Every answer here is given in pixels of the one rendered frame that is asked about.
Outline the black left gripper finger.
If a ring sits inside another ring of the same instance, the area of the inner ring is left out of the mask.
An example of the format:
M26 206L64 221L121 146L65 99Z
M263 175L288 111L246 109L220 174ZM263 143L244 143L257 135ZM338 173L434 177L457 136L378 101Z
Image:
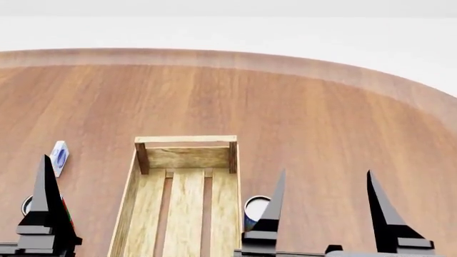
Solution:
M82 244L61 199L51 160L44 155L36 176L31 207L16 232L22 252L74 252Z

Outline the blue can with white lid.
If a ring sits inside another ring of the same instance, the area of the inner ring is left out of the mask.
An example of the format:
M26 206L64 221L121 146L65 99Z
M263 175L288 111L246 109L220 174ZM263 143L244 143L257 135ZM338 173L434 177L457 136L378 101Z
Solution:
M251 231L262 217L266 207L270 202L267 196L252 196L249 198L243 208L243 231Z

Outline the dark rimmed metal can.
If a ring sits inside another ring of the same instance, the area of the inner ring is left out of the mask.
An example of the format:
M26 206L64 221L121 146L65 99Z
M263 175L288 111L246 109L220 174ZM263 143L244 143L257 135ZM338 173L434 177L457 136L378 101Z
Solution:
M26 216L29 213L30 208L31 208L32 200L33 200L33 196L32 195L27 196L27 198L25 198L25 200L21 204L21 213L22 213L23 216Z

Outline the light wooden slatted tray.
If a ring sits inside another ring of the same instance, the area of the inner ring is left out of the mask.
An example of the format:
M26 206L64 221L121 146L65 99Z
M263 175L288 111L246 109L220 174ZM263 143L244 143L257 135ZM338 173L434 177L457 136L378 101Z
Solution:
M236 136L139 136L108 257L234 257L243 214Z

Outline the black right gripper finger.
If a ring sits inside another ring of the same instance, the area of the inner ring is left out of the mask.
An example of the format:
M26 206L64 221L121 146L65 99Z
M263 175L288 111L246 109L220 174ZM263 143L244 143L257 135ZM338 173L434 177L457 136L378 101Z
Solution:
M401 218L373 171L367 172L367 194L378 252L435 252L434 242L423 237Z
M242 254L276 254L285 180L286 172L282 171L275 191L262 216L250 231L242 233Z

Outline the white blue butter box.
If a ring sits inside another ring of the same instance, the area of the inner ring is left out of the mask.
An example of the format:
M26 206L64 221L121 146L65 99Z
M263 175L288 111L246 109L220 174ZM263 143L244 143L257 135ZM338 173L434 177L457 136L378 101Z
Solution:
M69 148L65 141L57 141L50 153L50 160L55 177L60 177L69 157Z

